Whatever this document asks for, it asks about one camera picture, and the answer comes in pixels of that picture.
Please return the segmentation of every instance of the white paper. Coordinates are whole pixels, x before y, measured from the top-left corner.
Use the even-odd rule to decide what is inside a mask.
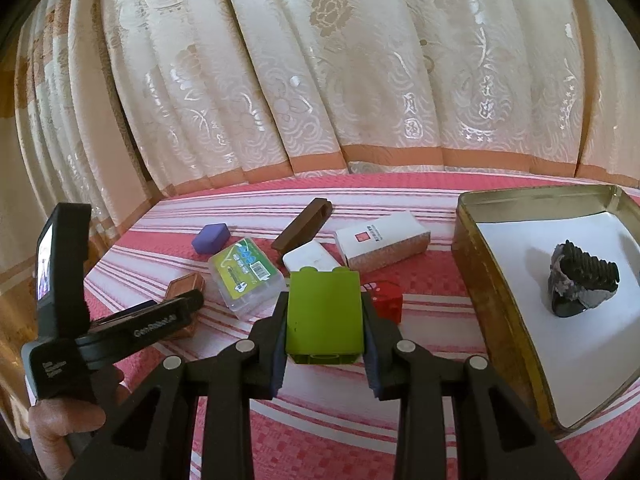
[[[569,427],[640,368],[640,248],[610,213],[567,220],[478,224],[533,340],[558,421]],[[616,295],[568,318],[551,310],[551,254],[565,240],[620,271]]]

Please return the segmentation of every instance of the hand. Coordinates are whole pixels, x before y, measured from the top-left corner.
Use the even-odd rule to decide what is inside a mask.
[[[119,384],[116,390],[118,403],[123,402],[128,395],[126,387]],[[74,462],[65,436],[69,433],[98,430],[104,421],[102,408],[84,400],[58,397],[39,400],[31,407],[31,440],[47,479],[62,480]]]

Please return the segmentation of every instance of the brown block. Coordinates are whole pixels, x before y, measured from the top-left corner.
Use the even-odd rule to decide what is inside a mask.
[[[333,210],[333,205],[327,199],[313,199],[273,241],[271,249],[278,251],[282,258],[289,251],[310,242],[331,216]]]
[[[169,283],[167,287],[166,294],[164,295],[165,300],[170,300],[171,298],[175,298],[179,296],[183,292],[189,292],[194,288],[197,288],[200,292],[204,292],[204,278],[200,275],[199,272],[192,272],[191,274],[187,274],[181,278],[177,278]],[[169,337],[165,338],[165,341],[171,341],[172,339],[182,339],[184,337],[192,337],[196,332],[196,316],[195,313],[192,314],[193,319],[191,323],[184,328],[181,328],[177,332],[174,332]]]

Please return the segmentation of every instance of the white eraser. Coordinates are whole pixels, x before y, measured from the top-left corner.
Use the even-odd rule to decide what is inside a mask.
[[[282,257],[282,262],[289,272],[295,272],[302,267],[313,267],[321,272],[330,272],[335,267],[340,267],[335,258],[315,240],[289,251]]]
[[[344,263],[351,270],[369,272],[424,252],[431,233],[410,211],[354,224],[335,233]]]

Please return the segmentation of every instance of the green lego brick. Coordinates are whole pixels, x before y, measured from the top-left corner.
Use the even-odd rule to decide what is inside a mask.
[[[286,351],[298,364],[350,364],[364,352],[359,273],[291,273]]]

